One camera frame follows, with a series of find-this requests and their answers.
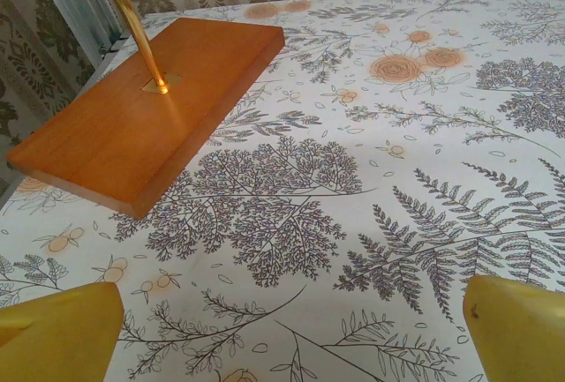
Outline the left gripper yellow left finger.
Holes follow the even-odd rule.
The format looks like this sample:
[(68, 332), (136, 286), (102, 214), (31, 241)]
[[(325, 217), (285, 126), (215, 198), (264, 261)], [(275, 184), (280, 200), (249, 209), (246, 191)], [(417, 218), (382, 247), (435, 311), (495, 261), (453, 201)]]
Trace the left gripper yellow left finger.
[(113, 282), (1, 310), (2, 381), (103, 381), (124, 318)]

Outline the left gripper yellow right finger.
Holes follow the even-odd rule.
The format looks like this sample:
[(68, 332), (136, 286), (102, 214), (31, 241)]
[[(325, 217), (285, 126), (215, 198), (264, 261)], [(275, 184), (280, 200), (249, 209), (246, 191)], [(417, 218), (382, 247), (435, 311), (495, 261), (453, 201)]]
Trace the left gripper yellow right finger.
[(489, 381), (564, 380), (562, 293), (476, 275), (463, 316)]

